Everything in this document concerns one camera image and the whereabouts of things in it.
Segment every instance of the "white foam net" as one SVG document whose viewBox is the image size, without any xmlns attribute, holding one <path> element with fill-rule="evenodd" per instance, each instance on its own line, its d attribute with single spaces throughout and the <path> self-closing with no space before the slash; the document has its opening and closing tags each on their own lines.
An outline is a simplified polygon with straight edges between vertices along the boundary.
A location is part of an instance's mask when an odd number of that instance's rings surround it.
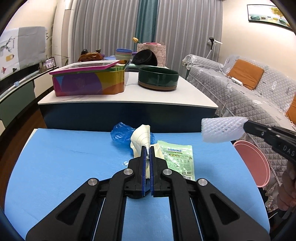
<svg viewBox="0 0 296 241">
<path fill-rule="evenodd" d="M 231 116 L 202 119 L 202 139 L 204 142 L 220 143 L 241 138 L 244 134 L 246 117 Z"/>
</svg>

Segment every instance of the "yellow tulip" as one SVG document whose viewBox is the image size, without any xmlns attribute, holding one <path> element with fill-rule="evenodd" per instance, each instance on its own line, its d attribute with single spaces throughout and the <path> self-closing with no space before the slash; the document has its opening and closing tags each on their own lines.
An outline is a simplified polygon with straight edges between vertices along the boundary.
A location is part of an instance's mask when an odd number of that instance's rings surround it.
<svg viewBox="0 0 296 241">
<path fill-rule="evenodd" d="M 139 40 L 138 40 L 137 38 L 135 38 L 135 37 L 133 37 L 133 41 L 134 41 L 135 43 L 139 42 Z"/>
</svg>

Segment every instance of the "silver screw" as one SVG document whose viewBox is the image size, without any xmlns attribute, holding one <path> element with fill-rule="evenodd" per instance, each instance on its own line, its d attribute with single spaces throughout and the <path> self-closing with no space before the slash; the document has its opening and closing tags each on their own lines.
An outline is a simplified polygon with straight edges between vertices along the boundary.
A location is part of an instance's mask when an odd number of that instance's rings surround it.
<svg viewBox="0 0 296 241">
<path fill-rule="evenodd" d="M 198 184 L 201 185 L 201 186 L 206 186 L 207 185 L 207 180 L 206 179 L 203 179 L 203 178 L 202 179 L 199 179 L 198 180 Z"/>
<path fill-rule="evenodd" d="M 173 173 L 173 172 L 172 172 L 171 169 L 164 169 L 164 170 L 163 170 L 163 174 L 164 174 L 164 175 L 167 175 L 167 176 L 168 176 L 168 175 L 171 175 L 172 173 Z"/>
<path fill-rule="evenodd" d="M 89 181 L 87 182 L 90 186 L 94 186 L 98 183 L 97 179 L 95 178 L 92 178 L 92 179 L 89 179 Z"/>
<path fill-rule="evenodd" d="M 130 168 L 127 168 L 127 169 L 124 169 L 123 173 L 124 173 L 125 175 L 131 175 L 131 174 L 133 174 L 133 170 L 130 169 Z"/>
</svg>

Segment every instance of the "orange cushion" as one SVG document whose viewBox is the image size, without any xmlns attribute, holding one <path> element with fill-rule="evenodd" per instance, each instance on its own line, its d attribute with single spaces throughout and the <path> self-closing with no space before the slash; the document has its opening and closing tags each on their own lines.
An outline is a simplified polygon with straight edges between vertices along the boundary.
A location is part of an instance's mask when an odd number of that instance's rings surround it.
<svg viewBox="0 0 296 241">
<path fill-rule="evenodd" d="M 238 59 L 233 68 L 228 73 L 229 77 L 234 77 L 241 81 L 244 87 L 254 90 L 264 73 L 264 69 L 253 65 L 247 61 Z"/>
<path fill-rule="evenodd" d="M 287 117 L 296 125 L 296 95 L 294 95 L 294 99 L 290 108 L 286 112 Z"/>
</svg>

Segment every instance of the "sofa backrest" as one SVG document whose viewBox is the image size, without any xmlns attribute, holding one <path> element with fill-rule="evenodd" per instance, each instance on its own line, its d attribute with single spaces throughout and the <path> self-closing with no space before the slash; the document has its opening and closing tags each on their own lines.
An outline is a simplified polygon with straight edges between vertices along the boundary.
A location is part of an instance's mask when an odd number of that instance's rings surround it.
<svg viewBox="0 0 296 241">
<path fill-rule="evenodd" d="M 263 76 L 255 90 L 263 97 L 271 100 L 282 111 L 286 112 L 290 107 L 296 92 L 296 81 L 285 76 L 283 73 L 270 68 L 266 64 L 259 63 L 241 56 L 229 56 L 224 65 L 225 74 L 234 66 L 236 60 L 242 59 L 264 69 Z"/>
</svg>

